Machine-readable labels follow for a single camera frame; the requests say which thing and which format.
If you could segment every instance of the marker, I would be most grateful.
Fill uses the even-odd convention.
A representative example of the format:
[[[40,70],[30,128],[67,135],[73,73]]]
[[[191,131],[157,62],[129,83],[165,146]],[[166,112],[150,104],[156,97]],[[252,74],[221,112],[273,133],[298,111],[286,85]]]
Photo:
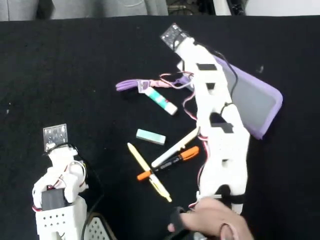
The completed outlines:
[[[170,115],[174,115],[178,108],[170,101],[164,98],[159,92],[154,90],[152,87],[148,87],[143,91],[145,95],[156,102],[160,107],[162,107]]]
[[[148,166],[147,162],[143,159],[143,157],[140,155],[138,150],[131,144],[127,143],[129,151],[132,153],[134,158],[137,160],[137,162],[140,164],[140,166],[143,168],[144,171],[150,171],[150,167]],[[157,176],[152,173],[149,176],[149,182],[152,184],[154,189],[164,198],[167,199],[169,203],[172,202],[172,199],[170,197],[169,192],[165,189],[163,184],[160,182],[160,180],[157,178]]]
[[[136,178],[139,181],[142,181],[146,178],[148,178],[152,172],[158,172],[159,170],[163,170],[166,169],[168,167],[170,167],[173,164],[176,164],[178,162],[182,161],[187,161],[189,159],[192,159],[193,157],[195,157],[197,154],[199,153],[199,147],[194,146],[184,152],[182,152],[181,154],[174,156],[172,158],[169,158],[167,161],[165,161],[162,165],[160,165],[159,167],[155,168],[153,171],[151,170],[147,170],[141,174],[139,174]]]
[[[184,149],[185,145],[198,135],[198,132],[199,132],[199,127],[197,126],[193,131],[189,132],[184,138],[182,138],[175,145],[169,148],[169,150],[167,150],[164,154],[162,154],[156,160],[154,160],[151,163],[151,166],[155,169],[156,167],[164,163],[173,154],[175,154],[176,152],[179,152],[181,149]]]

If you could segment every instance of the eraser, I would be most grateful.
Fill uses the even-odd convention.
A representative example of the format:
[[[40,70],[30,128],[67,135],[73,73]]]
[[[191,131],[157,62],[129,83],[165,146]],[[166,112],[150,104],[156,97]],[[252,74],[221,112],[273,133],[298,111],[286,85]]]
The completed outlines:
[[[164,145],[166,141],[166,136],[142,129],[138,129],[138,131],[136,131],[136,138],[159,145]]]

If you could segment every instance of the pen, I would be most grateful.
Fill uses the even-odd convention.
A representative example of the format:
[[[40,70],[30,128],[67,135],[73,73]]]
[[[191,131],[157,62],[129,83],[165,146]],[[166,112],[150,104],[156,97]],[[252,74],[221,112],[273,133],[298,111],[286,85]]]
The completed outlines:
[[[150,171],[150,167],[148,166],[147,162],[143,159],[143,157],[140,155],[140,153],[138,152],[138,150],[131,144],[131,143],[127,143],[129,151],[132,153],[132,155],[134,156],[134,158],[137,160],[137,162],[140,164],[140,166],[143,168],[144,171]],[[163,184],[160,182],[160,180],[157,178],[157,176],[152,173],[149,176],[149,181],[152,184],[152,186],[154,187],[154,189],[164,198],[167,199],[167,201],[169,203],[172,202],[172,199],[170,197],[169,192],[166,190],[166,188],[163,186]]]
[[[153,168],[158,167],[160,164],[164,163],[168,158],[170,158],[176,152],[185,148],[185,145],[194,139],[199,132],[199,127],[197,126],[193,131],[189,132],[184,138],[178,141],[175,145],[169,148],[164,154],[159,156],[156,160],[151,163]]]
[[[177,156],[169,158],[162,165],[155,168],[153,171],[151,171],[151,169],[149,169],[147,171],[145,170],[145,172],[143,172],[137,176],[137,179],[139,181],[142,181],[142,180],[148,178],[152,174],[152,172],[158,172],[159,170],[166,169],[166,168],[170,167],[171,165],[180,162],[181,160],[187,161],[187,160],[195,157],[198,153],[199,153],[199,147],[194,146],[194,147],[180,153]]]

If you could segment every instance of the perforated white block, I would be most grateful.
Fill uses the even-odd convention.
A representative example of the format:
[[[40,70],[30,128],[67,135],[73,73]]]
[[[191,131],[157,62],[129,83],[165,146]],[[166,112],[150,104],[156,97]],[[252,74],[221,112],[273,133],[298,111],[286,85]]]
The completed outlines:
[[[37,233],[40,240],[58,239],[55,232],[64,233],[66,240],[79,240],[86,217],[86,201],[78,196],[73,205],[37,212]]]
[[[99,217],[94,217],[85,229],[85,240],[111,240]]]

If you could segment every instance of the robotic arm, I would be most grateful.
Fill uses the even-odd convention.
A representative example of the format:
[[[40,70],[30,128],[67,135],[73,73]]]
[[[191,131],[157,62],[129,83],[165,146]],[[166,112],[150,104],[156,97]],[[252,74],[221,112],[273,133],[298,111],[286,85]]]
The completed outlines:
[[[219,194],[223,202],[240,214],[248,178],[250,134],[232,103],[223,69],[204,46],[175,23],[161,39],[181,57],[180,71],[193,73],[190,84],[197,105],[196,126],[208,154],[197,200]]]

